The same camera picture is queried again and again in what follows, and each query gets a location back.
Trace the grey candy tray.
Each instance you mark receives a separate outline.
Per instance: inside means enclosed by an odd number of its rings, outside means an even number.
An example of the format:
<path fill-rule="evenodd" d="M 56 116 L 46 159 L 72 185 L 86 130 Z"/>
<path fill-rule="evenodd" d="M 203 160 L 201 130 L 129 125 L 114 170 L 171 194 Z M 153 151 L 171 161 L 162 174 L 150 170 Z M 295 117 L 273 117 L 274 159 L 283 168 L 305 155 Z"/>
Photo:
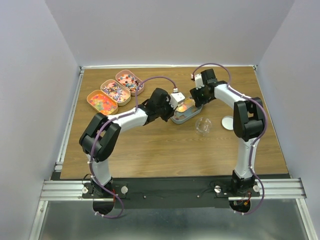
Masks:
<path fill-rule="evenodd" d="M 177 109 L 170 119 L 175 124 L 183 124 L 199 114 L 202 108 L 202 106 L 196 107 L 195 100 L 192 98 L 192 96 L 186 97 L 184 102 L 178 105 Z"/>

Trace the clear plastic cup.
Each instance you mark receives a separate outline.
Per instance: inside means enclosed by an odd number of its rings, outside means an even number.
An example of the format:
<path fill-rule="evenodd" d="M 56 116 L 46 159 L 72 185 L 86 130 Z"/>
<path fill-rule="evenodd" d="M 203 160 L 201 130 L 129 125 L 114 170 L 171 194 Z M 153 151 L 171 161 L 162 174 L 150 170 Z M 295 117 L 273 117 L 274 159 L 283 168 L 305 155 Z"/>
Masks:
<path fill-rule="evenodd" d="M 206 117 L 200 117 L 195 122 L 195 131 L 200 136 L 206 136 L 210 133 L 212 122 Z"/>

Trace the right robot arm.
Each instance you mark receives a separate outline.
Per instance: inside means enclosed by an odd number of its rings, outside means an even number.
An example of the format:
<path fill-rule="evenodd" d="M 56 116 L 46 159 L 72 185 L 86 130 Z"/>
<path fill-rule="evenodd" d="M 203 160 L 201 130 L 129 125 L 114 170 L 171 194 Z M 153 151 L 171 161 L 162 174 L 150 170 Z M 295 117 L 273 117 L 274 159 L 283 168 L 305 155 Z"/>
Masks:
<path fill-rule="evenodd" d="M 237 136 L 238 158 L 232 172 L 230 191 L 241 196 L 254 188 L 255 157 L 260 138 L 268 127 L 268 117 L 259 97 L 251 98 L 233 89 L 229 83 L 219 81 L 213 69 L 199 74 L 192 73 L 195 87 L 190 94 L 196 107 L 201 107 L 218 99 L 233 109 L 233 132 Z"/>

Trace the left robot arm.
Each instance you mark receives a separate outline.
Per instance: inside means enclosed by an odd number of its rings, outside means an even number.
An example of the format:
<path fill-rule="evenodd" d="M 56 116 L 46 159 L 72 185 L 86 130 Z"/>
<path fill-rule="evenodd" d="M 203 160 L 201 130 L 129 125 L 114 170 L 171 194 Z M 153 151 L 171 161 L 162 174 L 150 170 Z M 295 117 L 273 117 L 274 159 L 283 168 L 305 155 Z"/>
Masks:
<path fill-rule="evenodd" d="M 148 99 L 131 110 L 114 115 L 95 114 L 79 138 L 90 170 L 90 181 L 83 184 L 82 196 L 85 199 L 124 198 L 129 189 L 126 185 L 113 183 L 108 162 L 120 134 L 145 126 L 157 118 L 168 121 L 184 99 L 177 88 L 172 93 L 156 88 Z"/>

